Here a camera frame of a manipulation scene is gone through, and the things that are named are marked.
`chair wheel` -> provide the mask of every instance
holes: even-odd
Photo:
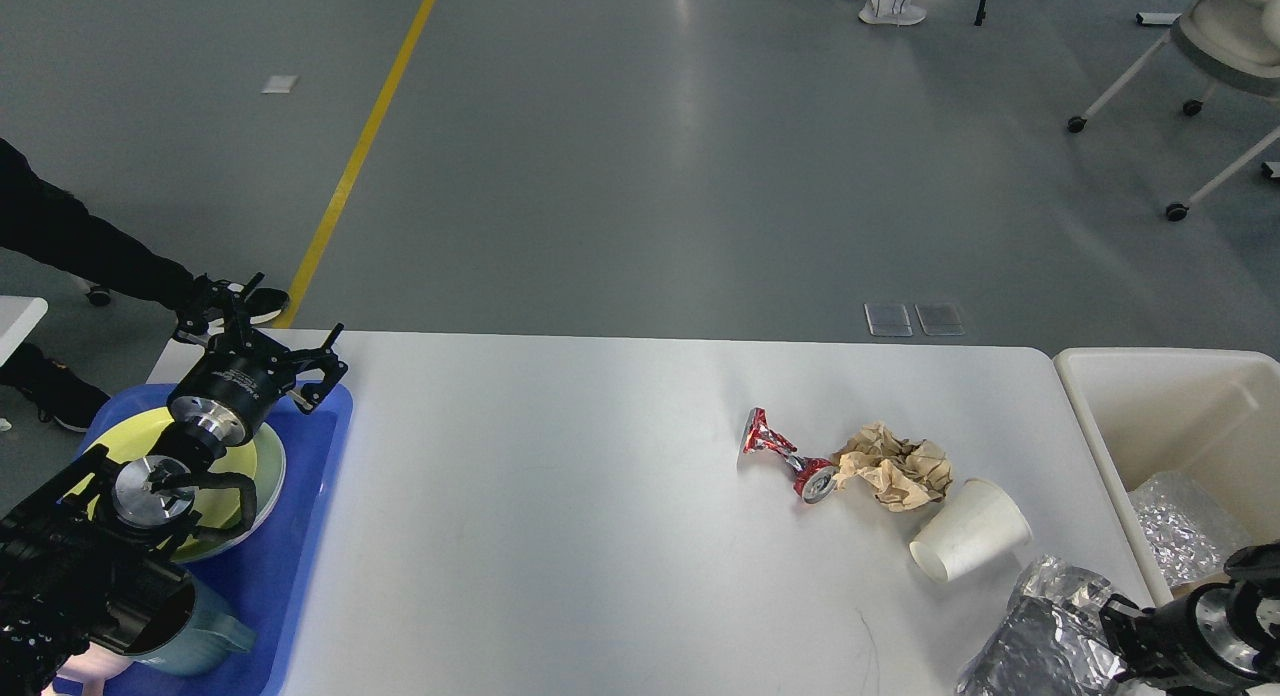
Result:
[[[106,287],[91,287],[84,298],[95,307],[105,307],[111,303],[111,292]]]

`black pants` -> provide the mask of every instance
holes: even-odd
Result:
[[[41,180],[5,139],[0,139],[0,248],[169,310],[188,304],[195,290],[195,278],[182,264],[157,257],[93,216],[76,196]],[[19,345],[0,365],[0,383],[18,385],[41,360],[35,345]]]

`robotic arm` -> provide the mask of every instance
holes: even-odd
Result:
[[[174,550],[187,537],[225,541],[252,526],[252,478],[210,473],[210,464],[251,441],[280,397],[311,413],[347,372],[333,351],[342,324],[302,351],[251,326],[244,299],[261,278],[243,289],[205,278],[178,313],[174,339],[205,354],[170,391],[174,421],[142,458],[119,464],[92,447],[0,519],[0,693],[35,696],[90,641],[127,651],[191,580],[172,563]],[[225,330],[210,336],[207,313],[221,313]],[[310,371],[321,380],[298,386]],[[237,487],[239,522],[198,526],[201,487]]]
[[[1102,624],[1138,678],[1174,696],[1239,696],[1280,682],[1280,541],[1226,560],[1229,583],[1210,583],[1158,609],[1111,596]]]

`yellow floor line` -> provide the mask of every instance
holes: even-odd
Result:
[[[329,246],[334,228],[338,226],[342,210],[347,209],[347,198],[351,194],[352,187],[356,186],[360,169],[365,166],[365,157],[369,155],[370,146],[374,145],[378,130],[383,125],[383,118],[387,116],[387,109],[392,104],[397,87],[399,87],[399,81],[404,74],[404,68],[408,65],[408,59],[413,55],[413,46],[417,45],[417,37],[422,33],[426,18],[430,17],[431,8],[434,6],[435,0],[422,0],[422,5],[417,8],[413,23],[408,27],[404,42],[396,55],[396,63],[392,64],[392,70],[388,73],[387,81],[383,82],[383,90],[378,95],[378,102],[374,104],[374,111],[369,114],[369,122],[365,122],[365,128],[360,132],[356,148],[352,150],[351,157],[347,159],[347,169],[343,170],[342,178],[338,180],[338,187],[335,187],[332,198],[329,198],[329,207],[324,209],[324,217],[320,219],[320,226],[316,228],[315,235],[311,237],[311,246],[307,246],[307,253],[303,255],[302,264],[298,264],[298,271],[294,273],[293,281],[289,283],[289,308],[284,310],[284,313],[280,313],[271,322],[271,326],[292,326],[293,317],[298,313],[303,296],[307,296],[307,289],[311,287],[311,278],[315,278],[316,267],[320,266],[320,258],[324,257],[324,249]]]

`blue tray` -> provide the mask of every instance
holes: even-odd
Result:
[[[109,427],[146,409],[165,406],[173,385],[151,383],[120,391],[102,406],[81,444],[81,452]],[[243,542],[223,554],[187,564],[219,591],[246,626],[257,632],[248,654],[232,654],[207,674],[179,678],[141,664],[106,682],[104,696],[275,696],[293,651],[311,564],[324,531],[333,482],[342,462],[351,391],[335,386],[311,415],[292,400],[275,404],[266,423],[284,441],[288,466],[275,510]],[[59,693],[78,692],[79,684],[58,679]]]

